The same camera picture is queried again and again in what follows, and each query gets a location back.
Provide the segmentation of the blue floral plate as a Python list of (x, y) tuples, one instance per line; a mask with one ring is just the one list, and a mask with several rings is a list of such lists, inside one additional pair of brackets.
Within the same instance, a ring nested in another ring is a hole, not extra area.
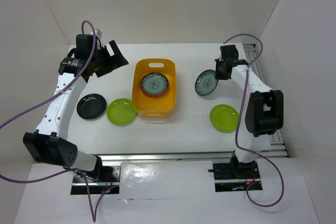
[(162, 93), (167, 91), (169, 81), (165, 75), (153, 72), (142, 78), (140, 86), (142, 91), (146, 93)]
[(218, 80), (215, 78), (216, 72), (208, 69), (203, 71), (195, 81), (195, 91), (200, 96), (211, 94), (218, 85)]

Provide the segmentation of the black plate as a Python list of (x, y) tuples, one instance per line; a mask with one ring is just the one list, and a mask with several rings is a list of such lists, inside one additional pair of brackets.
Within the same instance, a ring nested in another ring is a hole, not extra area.
[(92, 93), (78, 101), (76, 111), (84, 120), (95, 120), (104, 114), (106, 108), (106, 99), (100, 94)]

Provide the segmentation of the orange plate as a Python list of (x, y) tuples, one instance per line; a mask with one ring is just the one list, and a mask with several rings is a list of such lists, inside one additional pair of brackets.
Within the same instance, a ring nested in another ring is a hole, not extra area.
[(146, 92), (142, 92), (146, 97), (150, 97), (150, 98), (157, 98), (157, 97), (161, 97), (163, 95), (166, 95), (167, 92), (162, 92), (162, 93), (146, 93)]

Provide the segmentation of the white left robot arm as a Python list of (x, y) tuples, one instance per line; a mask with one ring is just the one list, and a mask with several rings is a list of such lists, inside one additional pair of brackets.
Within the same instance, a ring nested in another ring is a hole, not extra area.
[(127, 65), (128, 61), (112, 40), (109, 45), (114, 54), (110, 55), (106, 46), (96, 49), (89, 66), (85, 67), (92, 39), (93, 36), (89, 36), (88, 42), (77, 41), (76, 47), (60, 63), (55, 89), (58, 97), (51, 101), (35, 131), (25, 133), (23, 143), (34, 161), (81, 170), (87, 178), (96, 182), (103, 177), (102, 159), (79, 151), (75, 144), (67, 141), (70, 120), (90, 76), (104, 76)]

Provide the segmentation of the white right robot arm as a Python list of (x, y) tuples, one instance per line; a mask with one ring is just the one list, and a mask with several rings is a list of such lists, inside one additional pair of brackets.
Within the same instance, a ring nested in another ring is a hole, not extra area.
[(215, 78), (233, 80), (243, 89), (243, 110), (236, 128), (238, 143), (230, 159), (229, 172), (242, 179), (257, 168), (256, 157), (264, 143), (283, 126), (284, 95), (264, 84), (248, 66), (239, 59), (235, 45), (221, 46), (221, 57), (216, 59)]

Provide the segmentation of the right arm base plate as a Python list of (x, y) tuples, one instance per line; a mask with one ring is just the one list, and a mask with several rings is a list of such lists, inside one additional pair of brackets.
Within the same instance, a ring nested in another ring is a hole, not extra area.
[(262, 190), (262, 183), (257, 164), (251, 168), (244, 168), (234, 171), (229, 163), (213, 163), (213, 167), (208, 170), (213, 174), (215, 192), (234, 192), (249, 190)]

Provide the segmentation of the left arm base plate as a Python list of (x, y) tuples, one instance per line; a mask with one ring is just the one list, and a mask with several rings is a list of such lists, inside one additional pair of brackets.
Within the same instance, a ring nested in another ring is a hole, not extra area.
[[(105, 192), (107, 195), (116, 195), (120, 192), (120, 174), (121, 166), (105, 166), (100, 177), (97, 179), (92, 179), (87, 176), (87, 181), (89, 185), (89, 190), (92, 195), (99, 195)], [(86, 195), (86, 183), (84, 178), (76, 173), (73, 176), (71, 184), (71, 195)]]

